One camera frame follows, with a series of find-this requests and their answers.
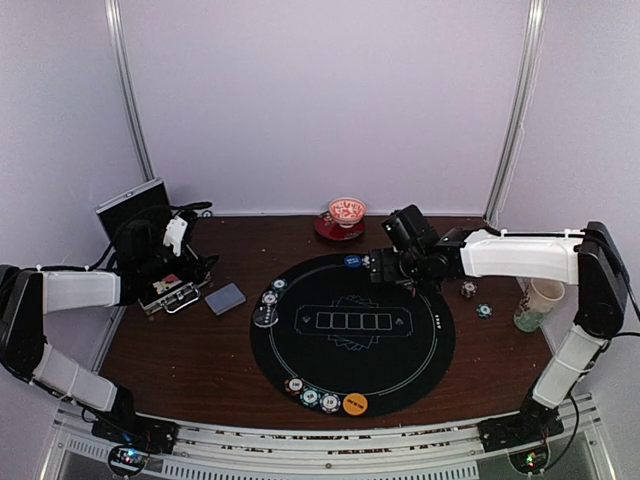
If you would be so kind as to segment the grey playing card deck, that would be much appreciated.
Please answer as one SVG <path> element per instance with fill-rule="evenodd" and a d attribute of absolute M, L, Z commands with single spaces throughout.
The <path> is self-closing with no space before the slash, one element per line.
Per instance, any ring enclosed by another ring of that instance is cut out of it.
<path fill-rule="evenodd" d="M 245 303 L 246 296 L 235 283 L 230 283 L 207 295 L 204 302 L 216 316 L 221 316 Z"/>

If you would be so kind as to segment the blue cream poker chip stack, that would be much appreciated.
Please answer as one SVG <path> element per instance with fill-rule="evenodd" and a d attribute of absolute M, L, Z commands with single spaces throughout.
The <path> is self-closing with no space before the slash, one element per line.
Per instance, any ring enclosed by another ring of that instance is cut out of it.
<path fill-rule="evenodd" d="M 478 291 L 478 285 L 471 280 L 465 280 L 461 284 L 460 295 L 463 298 L 471 299 L 473 298 Z"/>

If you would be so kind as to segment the blue small blind button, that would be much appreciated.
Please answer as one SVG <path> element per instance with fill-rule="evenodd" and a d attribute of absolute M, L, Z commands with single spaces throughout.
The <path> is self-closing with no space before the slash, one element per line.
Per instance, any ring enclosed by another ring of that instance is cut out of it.
<path fill-rule="evenodd" d="M 360 255 L 347 255 L 344 258 L 344 265 L 348 268 L 359 268 L 363 265 L 363 257 Z"/>

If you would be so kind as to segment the green chips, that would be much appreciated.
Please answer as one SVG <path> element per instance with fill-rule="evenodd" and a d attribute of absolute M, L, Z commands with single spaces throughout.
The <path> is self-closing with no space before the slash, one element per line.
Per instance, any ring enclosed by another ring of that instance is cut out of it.
<path fill-rule="evenodd" d="M 314 408 L 318 405 L 321 395 L 318 390 L 314 388 L 305 388 L 299 396 L 300 402 L 309 408 Z"/>
<path fill-rule="evenodd" d="M 275 279 L 272 282 L 271 286 L 272 286 L 272 289 L 275 292 L 281 292 L 287 287 L 287 281 L 285 279 L 282 279 L 282 278 Z"/>

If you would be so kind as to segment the grey dealer button disc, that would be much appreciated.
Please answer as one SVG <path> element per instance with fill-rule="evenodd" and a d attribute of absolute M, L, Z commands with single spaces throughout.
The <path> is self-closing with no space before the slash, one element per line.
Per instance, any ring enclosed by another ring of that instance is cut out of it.
<path fill-rule="evenodd" d="M 269 328 L 279 321 L 277 310 L 271 306 L 260 306 L 252 315 L 252 322 L 258 328 Z"/>

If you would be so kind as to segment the orange black chips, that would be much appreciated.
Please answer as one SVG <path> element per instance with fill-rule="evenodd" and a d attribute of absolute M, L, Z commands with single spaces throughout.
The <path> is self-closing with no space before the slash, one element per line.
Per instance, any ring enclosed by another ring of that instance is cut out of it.
<path fill-rule="evenodd" d="M 304 381 L 299 377 L 291 377 L 284 382 L 285 391 L 291 395 L 300 395 L 304 389 Z"/>

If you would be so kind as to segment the orange big blind button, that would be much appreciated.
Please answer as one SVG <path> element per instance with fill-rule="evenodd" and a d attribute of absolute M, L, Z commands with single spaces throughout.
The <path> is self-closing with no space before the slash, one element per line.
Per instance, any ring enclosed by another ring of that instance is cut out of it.
<path fill-rule="evenodd" d="M 357 392 L 347 394 L 342 401 L 343 410 L 351 416 L 363 415 L 368 406 L 369 402 L 366 396 Z"/>

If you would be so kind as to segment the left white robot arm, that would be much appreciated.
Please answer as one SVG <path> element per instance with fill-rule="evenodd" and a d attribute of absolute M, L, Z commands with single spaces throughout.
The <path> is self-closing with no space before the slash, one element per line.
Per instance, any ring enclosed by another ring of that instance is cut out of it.
<path fill-rule="evenodd" d="M 57 311 L 127 306 L 157 293 L 163 281 L 198 286 L 216 255 L 189 242 L 208 202 L 153 205 L 125 220 L 90 266 L 1 267 L 1 364 L 15 378 L 69 398 L 103 420 L 123 444 L 144 433 L 132 393 L 90 372 L 49 343 L 44 318 Z"/>

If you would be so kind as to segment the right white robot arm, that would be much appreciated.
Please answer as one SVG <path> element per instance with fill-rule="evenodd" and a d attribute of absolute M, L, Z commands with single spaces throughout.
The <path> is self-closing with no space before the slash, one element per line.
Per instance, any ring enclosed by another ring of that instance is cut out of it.
<path fill-rule="evenodd" d="M 374 283 L 436 289 L 445 279 L 523 277 L 578 289 L 578 310 L 552 360 L 513 419 L 519 440 L 535 440 L 551 414 L 604 347 L 622 333 L 628 308 L 638 306 L 625 263 L 608 228 L 591 221 L 580 230 L 522 233 L 456 228 L 439 235 L 414 205 L 382 224 L 391 247 L 372 250 Z"/>

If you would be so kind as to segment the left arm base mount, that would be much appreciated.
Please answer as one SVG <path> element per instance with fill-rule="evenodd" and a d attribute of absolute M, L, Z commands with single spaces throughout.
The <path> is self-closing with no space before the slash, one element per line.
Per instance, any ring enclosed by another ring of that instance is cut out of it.
<path fill-rule="evenodd" d="M 98 414 L 88 423 L 92 424 L 94 436 L 114 443 L 107 454 L 107 466 L 117 477 L 125 479 L 140 474 L 153 455 L 171 454 L 179 430 L 175 422 L 150 417 L 137 417 L 133 431 Z"/>

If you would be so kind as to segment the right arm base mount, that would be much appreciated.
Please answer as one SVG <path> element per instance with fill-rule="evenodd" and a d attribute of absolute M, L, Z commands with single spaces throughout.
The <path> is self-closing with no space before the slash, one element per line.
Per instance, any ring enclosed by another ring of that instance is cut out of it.
<path fill-rule="evenodd" d="M 559 417 L 547 423 L 533 420 L 527 425 L 517 420 L 517 415 L 510 415 L 481 421 L 477 428 L 484 452 L 506 450 L 516 472 L 541 474 L 552 463 L 549 440 L 564 432 L 562 420 Z"/>

